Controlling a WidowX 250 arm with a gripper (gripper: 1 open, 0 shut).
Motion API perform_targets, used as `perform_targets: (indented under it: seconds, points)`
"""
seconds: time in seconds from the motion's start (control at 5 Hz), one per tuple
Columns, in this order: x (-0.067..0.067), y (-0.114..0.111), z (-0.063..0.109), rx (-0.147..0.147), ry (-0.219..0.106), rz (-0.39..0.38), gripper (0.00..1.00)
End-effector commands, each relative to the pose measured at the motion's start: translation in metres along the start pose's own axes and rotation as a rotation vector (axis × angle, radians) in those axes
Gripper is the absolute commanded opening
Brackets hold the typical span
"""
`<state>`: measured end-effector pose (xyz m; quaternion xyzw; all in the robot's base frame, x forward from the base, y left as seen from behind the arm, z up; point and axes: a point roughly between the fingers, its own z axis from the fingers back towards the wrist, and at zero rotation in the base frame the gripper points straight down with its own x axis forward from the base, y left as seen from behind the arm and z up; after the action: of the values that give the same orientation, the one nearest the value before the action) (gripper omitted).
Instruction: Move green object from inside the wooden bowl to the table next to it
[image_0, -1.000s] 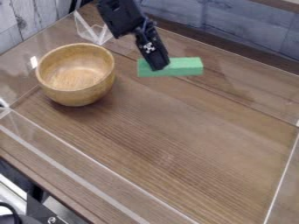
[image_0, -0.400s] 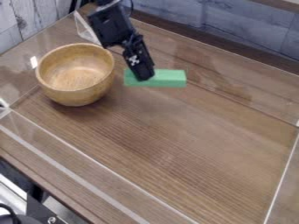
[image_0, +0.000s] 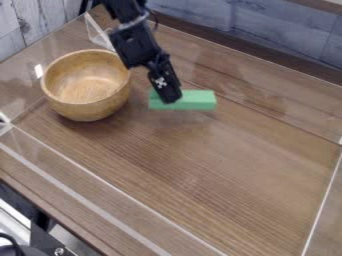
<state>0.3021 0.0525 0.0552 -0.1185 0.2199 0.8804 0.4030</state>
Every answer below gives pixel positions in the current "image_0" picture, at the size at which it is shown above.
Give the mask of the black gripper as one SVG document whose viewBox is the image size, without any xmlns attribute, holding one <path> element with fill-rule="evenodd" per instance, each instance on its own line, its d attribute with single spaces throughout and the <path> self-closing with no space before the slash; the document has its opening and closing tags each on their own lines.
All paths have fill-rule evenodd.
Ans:
<svg viewBox="0 0 342 256">
<path fill-rule="evenodd" d="M 149 25 L 147 0 L 102 0 L 102 3 L 111 18 L 119 21 L 109 37 L 126 67 L 147 67 L 149 79 L 162 102 L 175 103 L 182 98 L 181 81 L 170 55 L 165 54 Z"/>
</svg>

